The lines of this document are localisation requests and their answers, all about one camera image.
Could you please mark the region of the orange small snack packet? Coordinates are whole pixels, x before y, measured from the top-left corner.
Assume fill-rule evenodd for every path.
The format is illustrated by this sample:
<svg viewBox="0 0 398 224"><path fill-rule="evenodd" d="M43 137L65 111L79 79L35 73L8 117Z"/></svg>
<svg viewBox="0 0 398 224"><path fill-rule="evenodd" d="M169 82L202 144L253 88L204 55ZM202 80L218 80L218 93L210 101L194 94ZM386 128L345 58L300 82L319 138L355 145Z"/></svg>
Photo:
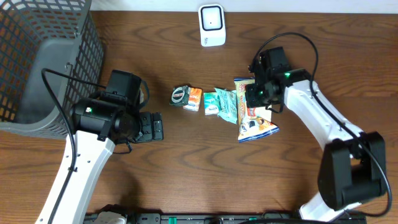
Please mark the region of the orange small snack packet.
<svg viewBox="0 0 398 224"><path fill-rule="evenodd" d="M188 98L188 104L183 106L183 109L198 112L200 109L200 102L202 96L202 89L191 88Z"/></svg>

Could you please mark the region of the teal small snack packet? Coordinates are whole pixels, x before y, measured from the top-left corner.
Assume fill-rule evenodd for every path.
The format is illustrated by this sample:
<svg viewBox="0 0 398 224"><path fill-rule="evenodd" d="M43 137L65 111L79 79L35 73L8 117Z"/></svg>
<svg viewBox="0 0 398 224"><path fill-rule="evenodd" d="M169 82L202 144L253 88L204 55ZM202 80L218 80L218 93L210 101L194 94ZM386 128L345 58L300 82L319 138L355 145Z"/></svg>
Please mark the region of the teal small snack packet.
<svg viewBox="0 0 398 224"><path fill-rule="evenodd" d="M220 99L217 92L206 92L203 94L205 115L217 115L220 112Z"/></svg>

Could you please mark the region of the dark green round-logo packet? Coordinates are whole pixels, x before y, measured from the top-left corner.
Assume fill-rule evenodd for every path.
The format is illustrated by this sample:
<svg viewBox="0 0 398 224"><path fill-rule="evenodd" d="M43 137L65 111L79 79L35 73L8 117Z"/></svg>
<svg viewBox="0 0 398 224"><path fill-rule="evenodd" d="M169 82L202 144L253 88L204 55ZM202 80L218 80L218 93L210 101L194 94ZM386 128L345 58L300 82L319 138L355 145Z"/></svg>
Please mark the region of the dark green round-logo packet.
<svg viewBox="0 0 398 224"><path fill-rule="evenodd" d="M173 89L169 104L172 106L188 105L191 88L187 85L177 86Z"/></svg>

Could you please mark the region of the large beige snack bag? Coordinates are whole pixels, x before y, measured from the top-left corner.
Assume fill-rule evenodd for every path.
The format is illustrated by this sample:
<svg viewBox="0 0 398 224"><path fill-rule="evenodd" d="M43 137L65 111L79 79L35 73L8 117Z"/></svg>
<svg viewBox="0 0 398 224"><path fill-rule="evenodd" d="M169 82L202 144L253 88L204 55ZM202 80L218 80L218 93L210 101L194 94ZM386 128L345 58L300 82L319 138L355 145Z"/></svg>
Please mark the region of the large beige snack bag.
<svg viewBox="0 0 398 224"><path fill-rule="evenodd" d="M246 86L254 84L254 78L235 78L239 134L238 142L253 141L279 132L271 122L272 112L266 107L248 108Z"/></svg>

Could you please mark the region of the light green snack packet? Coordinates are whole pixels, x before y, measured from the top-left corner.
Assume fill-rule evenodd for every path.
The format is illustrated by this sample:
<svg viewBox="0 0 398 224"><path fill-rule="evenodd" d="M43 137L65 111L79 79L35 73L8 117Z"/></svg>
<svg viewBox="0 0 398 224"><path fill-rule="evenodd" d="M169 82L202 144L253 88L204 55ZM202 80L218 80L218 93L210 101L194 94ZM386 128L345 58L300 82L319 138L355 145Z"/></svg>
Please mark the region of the light green snack packet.
<svg viewBox="0 0 398 224"><path fill-rule="evenodd" d="M236 91L229 91L225 89L215 88L220 101L220 111L218 116L223 120L237 124L238 111L237 111L237 97Z"/></svg>

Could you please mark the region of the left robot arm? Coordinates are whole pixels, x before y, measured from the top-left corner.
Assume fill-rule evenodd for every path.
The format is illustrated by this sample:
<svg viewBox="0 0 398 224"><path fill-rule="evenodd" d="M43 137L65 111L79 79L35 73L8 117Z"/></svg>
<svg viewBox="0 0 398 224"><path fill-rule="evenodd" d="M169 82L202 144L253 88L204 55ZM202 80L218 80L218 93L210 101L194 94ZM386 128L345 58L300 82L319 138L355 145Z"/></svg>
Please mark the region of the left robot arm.
<svg viewBox="0 0 398 224"><path fill-rule="evenodd" d="M66 113L53 93L47 75L44 85L62 116L68 136L60 168L37 223L83 223L104 165L118 144L161 141L162 115L143 112L149 101L147 83L133 73L113 70L106 86L75 103Z"/></svg>

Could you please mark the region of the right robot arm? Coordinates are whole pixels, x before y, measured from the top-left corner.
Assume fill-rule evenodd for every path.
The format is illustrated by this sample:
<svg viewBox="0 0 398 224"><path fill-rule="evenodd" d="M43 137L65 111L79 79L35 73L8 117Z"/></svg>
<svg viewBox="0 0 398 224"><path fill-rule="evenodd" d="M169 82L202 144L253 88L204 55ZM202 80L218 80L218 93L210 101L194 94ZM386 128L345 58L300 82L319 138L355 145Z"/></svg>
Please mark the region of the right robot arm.
<svg viewBox="0 0 398 224"><path fill-rule="evenodd" d="M306 69L290 66L282 47L258 51L249 71L254 74L254 83L246 87L247 106L271 110L279 105L280 113L288 108L323 151L318 193L299 208L302 220L335 221L383 195L392 202L386 147L379 133L365 133L349 122L325 98Z"/></svg>

